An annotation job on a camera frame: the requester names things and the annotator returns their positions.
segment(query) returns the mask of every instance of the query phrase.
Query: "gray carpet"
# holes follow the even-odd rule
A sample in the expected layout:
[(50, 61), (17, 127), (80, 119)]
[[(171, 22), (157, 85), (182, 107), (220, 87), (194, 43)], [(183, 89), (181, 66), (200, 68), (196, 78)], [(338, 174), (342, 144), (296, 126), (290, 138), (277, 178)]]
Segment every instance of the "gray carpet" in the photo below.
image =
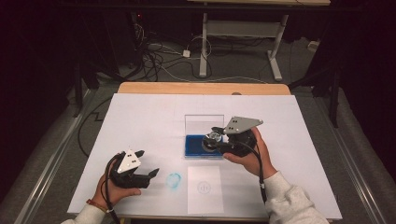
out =
[[(304, 73), (314, 55), (306, 50), (307, 41), (302, 39), (293, 44), (283, 43), (279, 50), (277, 60), (284, 80), (282, 83), (290, 83), (304, 76)], [(264, 40), (258, 46), (250, 46), (242, 49), (235, 49), (227, 53), (226, 49), (213, 49), (213, 55), (209, 58), (212, 68), (212, 77), (210, 80), (223, 79), (220, 82), (252, 82), (253, 79), (275, 83), (272, 77), (268, 60), (265, 59), (264, 49), (271, 48), (272, 42)], [(167, 43), (167, 46), (176, 49), (178, 52), (183, 50), (178, 45)], [(172, 60), (173, 55), (163, 54), (167, 60)], [(198, 74), (198, 62), (192, 61), (194, 74)], [(128, 73), (130, 69), (127, 66), (120, 68), (122, 73)], [(167, 72), (161, 71), (158, 75), (159, 81), (180, 81), (178, 78), (187, 80), (199, 80), (191, 75), (191, 66), (188, 63), (180, 63), (166, 69)], [(143, 77), (141, 73), (134, 78)], [(80, 129), (79, 139), (82, 148), (86, 153), (90, 153), (96, 136), (102, 125), (102, 119), (109, 105), (106, 101), (114, 92), (117, 92), (118, 83), (99, 75), (101, 86), (97, 91), (91, 93), (92, 100), (85, 102), (85, 118)], [(310, 88), (297, 88), (292, 92), (296, 95), (299, 106), (304, 116), (304, 120), (311, 134), (314, 145), (318, 151), (319, 158), (323, 164), (327, 177), (329, 178), (332, 190), (339, 204), (343, 219), (334, 221), (334, 223), (391, 223), (395, 219), (396, 211), (396, 187), (394, 181), (386, 172), (381, 161), (375, 155), (367, 139), (361, 131), (359, 123), (354, 119), (349, 110), (345, 95), (340, 93), (340, 105), (338, 110), (339, 128), (336, 130), (342, 136), (344, 147), (350, 151), (354, 162), (359, 168), (363, 182), (373, 193), (376, 206), (380, 211), (375, 219), (370, 214), (370, 208), (367, 207), (361, 199), (359, 183), (353, 180), (353, 174), (348, 168), (345, 156), (340, 150), (340, 141), (334, 136), (334, 129), (329, 125), (325, 115), (326, 110), (320, 105), (320, 102), (326, 102), (326, 99), (313, 98)], [(90, 114), (92, 111), (99, 112), (98, 118)], [(41, 142), (35, 149), (29, 161), (26, 163), (19, 178), (15, 182), (11, 192), (7, 195), (0, 207), (0, 223), (14, 223), (20, 214), (25, 202), (46, 167), (47, 162), (55, 152), (56, 148), (62, 142), (67, 134), (70, 123), (73, 122), (72, 115), (74, 105), (71, 104), (64, 114), (52, 125), (48, 133), (43, 136)], [(87, 158), (78, 145), (78, 129), (73, 133), (69, 144), (65, 147), (64, 157), (59, 162), (56, 176), (51, 179), (45, 196), (38, 202), (38, 209), (33, 213), (32, 218), (26, 223), (61, 223), (62, 221), (73, 218), (74, 216), (66, 214), (66, 210), (73, 196), (74, 190), (78, 184), (82, 170)], [(111, 218), (107, 217), (103, 223), (110, 223)], [(134, 220), (133, 223), (200, 223), (198, 221), (160, 221), (160, 220)]]

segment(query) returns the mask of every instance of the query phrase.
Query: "hand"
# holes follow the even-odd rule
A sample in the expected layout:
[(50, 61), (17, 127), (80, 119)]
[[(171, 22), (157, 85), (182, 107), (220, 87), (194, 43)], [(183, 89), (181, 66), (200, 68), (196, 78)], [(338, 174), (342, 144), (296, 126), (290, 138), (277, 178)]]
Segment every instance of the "hand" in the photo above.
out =
[[(254, 127), (251, 129), (253, 132), (254, 136), (256, 137), (257, 140), (257, 146), (255, 146), (255, 150), (257, 152), (260, 151), (260, 155), (262, 158), (262, 171), (263, 171), (263, 178), (266, 179), (276, 173), (276, 169), (271, 163), (270, 155), (268, 152), (267, 145), (265, 145), (264, 140), (262, 140), (262, 135), (260, 134), (259, 129), (257, 127)], [(247, 154), (245, 157), (238, 157), (235, 156), (232, 153), (224, 153), (223, 157), (227, 159), (228, 161), (234, 162), (241, 164), (245, 166), (245, 169), (247, 171), (251, 172), (252, 174), (259, 176), (260, 174), (260, 165), (259, 161), (257, 160), (257, 157), (253, 153)]]
[[(105, 209), (108, 209), (106, 201), (102, 196), (102, 195), (106, 195), (105, 194), (106, 187), (105, 187), (105, 184), (103, 184), (104, 181), (105, 181), (105, 175), (102, 175), (99, 179), (98, 185), (96, 187), (96, 192), (93, 195), (92, 200), (94, 202), (98, 203), (99, 205), (101, 205), (102, 207), (104, 207)], [(116, 205), (123, 198), (129, 197), (129, 196), (140, 195), (141, 193), (142, 192), (140, 191), (140, 189), (119, 188), (113, 183), (113, 181), (111, 181), (111, 179), (108, 179), (108, 195), (110, 197), (110, 201), (113, 204), (113, 206)]]

